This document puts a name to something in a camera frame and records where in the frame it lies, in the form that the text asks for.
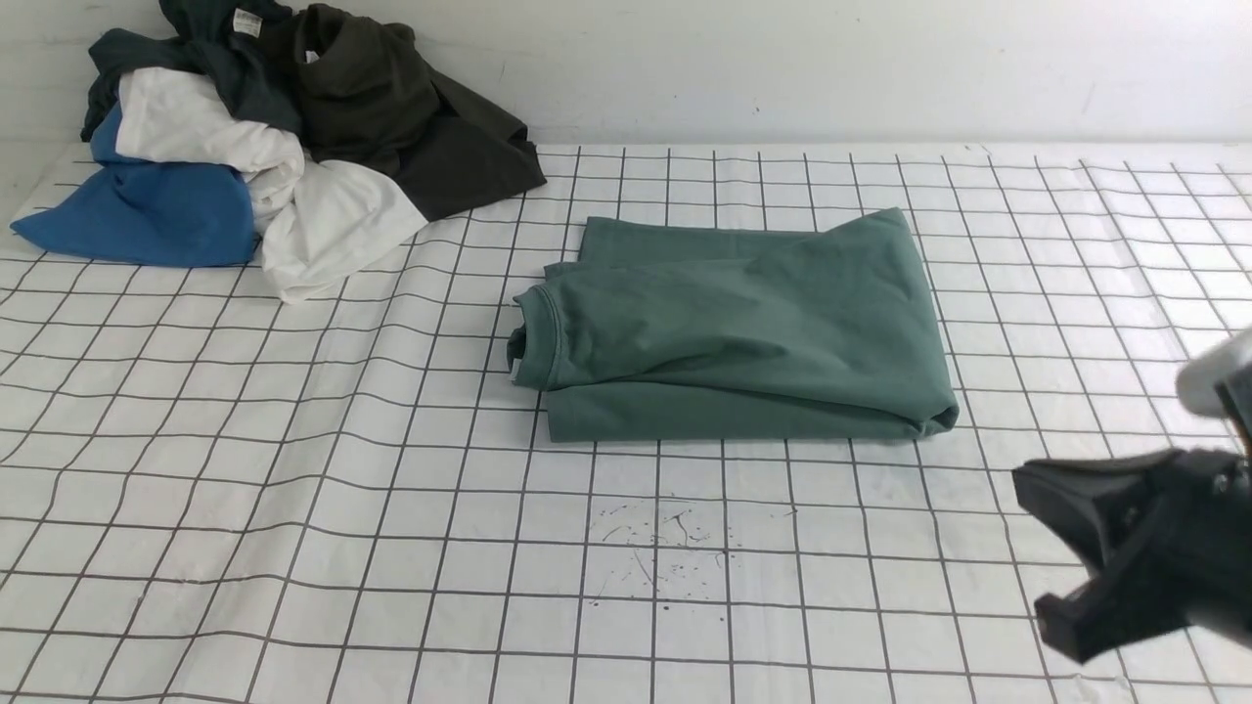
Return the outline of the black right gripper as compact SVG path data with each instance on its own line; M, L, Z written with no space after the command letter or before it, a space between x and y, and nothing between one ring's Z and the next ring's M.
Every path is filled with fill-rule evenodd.
M1068 595L1037 598L1050 650L1085 664L1186 628L1249 645L1247 458L1178 448L1134 458L1038 458L1014 468L1012 480L1020 509L1093 576ZM1136 537L1139 524L1146 539Z

